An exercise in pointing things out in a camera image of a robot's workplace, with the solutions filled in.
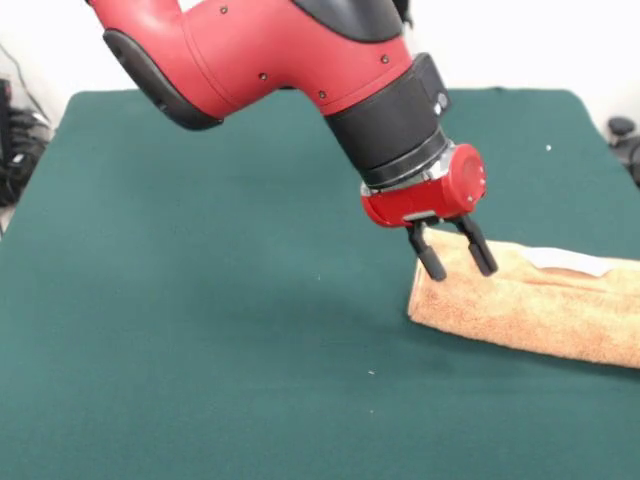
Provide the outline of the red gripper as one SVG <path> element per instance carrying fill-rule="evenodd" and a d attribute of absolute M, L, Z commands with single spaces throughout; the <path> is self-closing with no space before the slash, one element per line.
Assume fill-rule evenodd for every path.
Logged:
<path fill-rule="evenodd" d="M 428 218 L 455 219 L 468 242 L 476 266 L 484 276 L 498 271 L 497 262 L 480 227 L 468 215 L 485 195 L 487 175 L 480 153 L 469 144 L 454 145 L 429 168 L 408 180 L 374 191 L 361 186 L 361 203 L 369 218 L 385 228 L 407 228 L 408 239 L 429 278 L 442 282 L 446 271 L 424 238 Z"/>

